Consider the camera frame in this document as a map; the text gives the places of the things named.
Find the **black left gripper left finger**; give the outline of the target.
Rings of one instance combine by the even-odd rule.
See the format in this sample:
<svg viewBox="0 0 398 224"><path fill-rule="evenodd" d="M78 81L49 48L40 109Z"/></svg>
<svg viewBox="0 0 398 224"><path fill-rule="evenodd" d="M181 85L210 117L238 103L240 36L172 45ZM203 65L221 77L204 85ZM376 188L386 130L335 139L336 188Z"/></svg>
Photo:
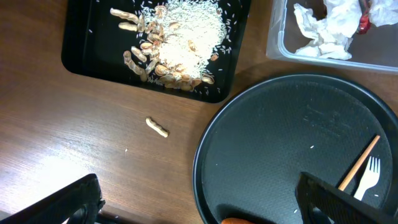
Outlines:
<svg viewBox="0 0 398 224"><path fill-rule="evenodd" d="M1 220L1 224L94 224L105 201L96 174L88 174L37 203Z"/></svg>

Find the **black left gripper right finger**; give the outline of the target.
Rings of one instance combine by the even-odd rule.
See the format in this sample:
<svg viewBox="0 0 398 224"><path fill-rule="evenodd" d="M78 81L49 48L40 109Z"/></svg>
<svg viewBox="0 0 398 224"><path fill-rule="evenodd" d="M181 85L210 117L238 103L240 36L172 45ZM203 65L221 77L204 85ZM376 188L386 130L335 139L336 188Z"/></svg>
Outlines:
<svg viewBox="0 0 398 224"><path fill-rule="evenodd" d="M397 219L336 189L308 172L301 172L295 198L304 223L397 223Z"/></svg>

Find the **white plastic fork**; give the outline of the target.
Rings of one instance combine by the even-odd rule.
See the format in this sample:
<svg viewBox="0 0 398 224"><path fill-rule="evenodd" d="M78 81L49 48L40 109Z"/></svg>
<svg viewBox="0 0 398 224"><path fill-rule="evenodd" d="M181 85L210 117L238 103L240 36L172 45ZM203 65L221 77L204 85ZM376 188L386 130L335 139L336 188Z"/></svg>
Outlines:
<svg viewBox="0 0 398 224"><path fill-rule="evenodd" d="M358 188L354 193L354 198L362 201L365 192L374 187L380 178L381 160L377 157L370 156L364 170L363 176L359 182Z"/></svg>

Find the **orange carrot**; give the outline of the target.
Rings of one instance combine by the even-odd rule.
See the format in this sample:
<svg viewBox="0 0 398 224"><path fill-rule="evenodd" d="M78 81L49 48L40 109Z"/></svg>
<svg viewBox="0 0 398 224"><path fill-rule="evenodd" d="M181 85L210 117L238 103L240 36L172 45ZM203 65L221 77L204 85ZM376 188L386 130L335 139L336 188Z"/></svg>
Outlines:
<svg viewBox="0 0 398 224"><path fill-rule="evenodd" d="M253 223L240 218L226 218L221 222L221 224L253 224Z"/></svg>

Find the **white tissue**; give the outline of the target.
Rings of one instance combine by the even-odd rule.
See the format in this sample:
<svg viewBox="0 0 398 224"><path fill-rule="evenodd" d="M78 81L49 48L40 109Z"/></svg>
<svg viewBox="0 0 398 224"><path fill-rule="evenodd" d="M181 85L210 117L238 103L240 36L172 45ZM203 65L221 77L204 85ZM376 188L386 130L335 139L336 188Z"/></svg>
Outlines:
<svg viewBox="0 0 398 224"><path fill-rule="evenodd" d="M313 10L294 4L294 14L303 36L311 41L295 51L296 55L349 60L348 49L362 16L358 0L324 0L326 17L316 19Z"/></svg>
<svg viewBox="0 0 398 224"><path fill-rule="evenodd" d="M370 0L369 20L376 27L397 23L397 0Z"/></svg>

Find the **red snack wrapper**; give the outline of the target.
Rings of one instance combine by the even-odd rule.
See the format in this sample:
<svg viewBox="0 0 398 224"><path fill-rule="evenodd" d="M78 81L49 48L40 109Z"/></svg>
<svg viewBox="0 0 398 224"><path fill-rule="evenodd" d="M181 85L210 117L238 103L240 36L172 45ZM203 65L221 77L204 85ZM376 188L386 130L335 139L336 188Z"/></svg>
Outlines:
<svg viewBox="0 0 398 224"><path fill-rule="evenodd" d="M359 26L357 28L357 34L363 35L368 32L371 28L371 22L369 18L369 1L368 0L360 0L361 5L364 7L364 11L359 20Z"/></svg>

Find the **rice and peanut shells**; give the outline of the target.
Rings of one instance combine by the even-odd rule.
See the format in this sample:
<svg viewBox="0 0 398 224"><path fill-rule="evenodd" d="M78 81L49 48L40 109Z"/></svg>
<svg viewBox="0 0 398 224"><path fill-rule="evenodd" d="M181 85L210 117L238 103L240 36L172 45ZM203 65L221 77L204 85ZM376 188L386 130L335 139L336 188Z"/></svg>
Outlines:
<svg viewBox="0 0 398 224"><path fill-rule="evenodd" d="M219 1L142 2L138 11L111 8L118 27L136 33L138 42L124 51L123 61L141 81L182 91L215 83L211 62L231 52L227 10Z"/></svg>

